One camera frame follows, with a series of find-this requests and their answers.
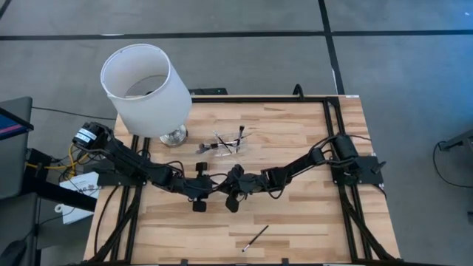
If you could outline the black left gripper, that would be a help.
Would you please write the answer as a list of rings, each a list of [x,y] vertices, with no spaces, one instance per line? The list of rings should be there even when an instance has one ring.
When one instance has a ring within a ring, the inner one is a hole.
[[[192,210],[194,212],[206,212],[207,203],[205,199],[214,192],[219,183],[212,180],[209,174],[205,172],[208,170],[207,162],[196,163],[195,170],[197,171],[196,179],[182,178],[181,192],[188,198],[192,198]]]

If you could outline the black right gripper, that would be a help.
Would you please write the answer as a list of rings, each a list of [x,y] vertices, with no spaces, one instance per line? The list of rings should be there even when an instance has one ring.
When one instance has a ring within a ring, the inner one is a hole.
[[[226,174],[222,186],[234,186],[239,184],[239,192],[231,187],[226,188],[227,198],[225,207],[231,212],[236,213],[239,210],[239,200],[237,197],[241,194],[253,194],[266,192],[268,181],[264,175],[245,174],[244,168],[240,164],[234,167]]]

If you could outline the large black makeup brush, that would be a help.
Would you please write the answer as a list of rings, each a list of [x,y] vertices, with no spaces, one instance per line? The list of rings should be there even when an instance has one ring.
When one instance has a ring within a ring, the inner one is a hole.
[[[232,152],[237,152],[239,150],[239,148],[237,148],[236,146],[230,146],[228,145],[230,150],[232,150]],[[221,143],[201,143],[199,144],[199,148],[197,150],[197,153],[203,153],[203,152],[206,152],[206,151],[210,151],[210,150],[217,150],[217,149],[224,149],[225,151],[228,151],[223,144]]]

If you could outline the long thin black makeup brush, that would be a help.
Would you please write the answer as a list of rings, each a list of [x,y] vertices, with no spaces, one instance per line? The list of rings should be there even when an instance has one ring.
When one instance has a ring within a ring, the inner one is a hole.
[[[241,250],[244,253],[253,243],[269,228],[269,225],[266,225],[256,236],[249,241],[249,243]]]

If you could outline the clear acrylic organizer container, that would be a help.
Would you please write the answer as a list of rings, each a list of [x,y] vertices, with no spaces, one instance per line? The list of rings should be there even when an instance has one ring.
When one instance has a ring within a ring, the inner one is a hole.
[[[225,133],[214,131],[211,138],[198,145],[196,154],[207,154],[214,157],[224,157],[238,154],[246,150],[251,133]]]

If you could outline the table lamp white shade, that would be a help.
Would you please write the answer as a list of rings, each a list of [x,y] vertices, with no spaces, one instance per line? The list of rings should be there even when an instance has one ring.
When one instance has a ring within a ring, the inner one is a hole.
[[[153,77],[164,81],[152,85],[147,95],[128,94]],[[130,134],[157,137],[169,147],[186,142],[191,94],[161,48],[132,44],[117,50],[103,64],[100,81]]]

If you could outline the black power strip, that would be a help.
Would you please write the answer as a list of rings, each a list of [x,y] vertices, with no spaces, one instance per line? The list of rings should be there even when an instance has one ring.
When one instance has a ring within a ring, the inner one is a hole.
[[[189,89],[191,95],[228,95],[226,88]]]

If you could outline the white paper sheet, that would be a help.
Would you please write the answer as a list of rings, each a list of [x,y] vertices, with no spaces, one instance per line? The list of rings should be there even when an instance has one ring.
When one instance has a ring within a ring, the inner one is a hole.
[[[59,185],[62,188],[76,191],[97,199],[100,193],[100,187],[97,185],[98,177],[99,174],[93,171],[72,177],[68,181],[59,183]],[[86,211],[64,204],[57,204],[55,206],[55,212],[62,215],[64,225],[70,225],[93,215],[92,211]]]

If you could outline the black stand leg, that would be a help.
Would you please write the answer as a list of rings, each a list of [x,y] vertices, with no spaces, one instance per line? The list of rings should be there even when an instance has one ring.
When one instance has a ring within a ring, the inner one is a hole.
[[[49,170],[52,170],[53,159],[36,150],[27,152],[26,163],[21,185],[21,193],[35,193],[38,197],[59,202],[85,211],[94,211],[97,200],[78,191],[68,190],[47,181]]]

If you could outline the grey desk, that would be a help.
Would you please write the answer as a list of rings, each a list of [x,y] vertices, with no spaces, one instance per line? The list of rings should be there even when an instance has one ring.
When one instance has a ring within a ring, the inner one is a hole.
[[[30,122],[33,99],[22,97],[0,102],[0,107]],[[21,193],[28,133],[0,140],[0,200]]]

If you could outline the laptop screen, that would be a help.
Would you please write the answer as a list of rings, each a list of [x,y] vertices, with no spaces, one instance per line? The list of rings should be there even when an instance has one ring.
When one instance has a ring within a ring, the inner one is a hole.
[[[34,130],[34,125],[0,107],[0,140]]]

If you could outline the black rounded object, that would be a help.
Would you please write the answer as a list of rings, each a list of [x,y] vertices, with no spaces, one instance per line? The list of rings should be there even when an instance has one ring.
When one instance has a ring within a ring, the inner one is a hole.
[[[0,266],[19,266],[27,249],[24,240],[11,242],[0,254]]]

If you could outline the grey stand foot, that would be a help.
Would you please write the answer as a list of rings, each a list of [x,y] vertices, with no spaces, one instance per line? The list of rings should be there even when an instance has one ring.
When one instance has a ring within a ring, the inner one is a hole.
[[[465,146],[473,151],[473,129],[459,134],[447,141],[441,142],[439,149],[441,151],[449,151],[456,146]]]

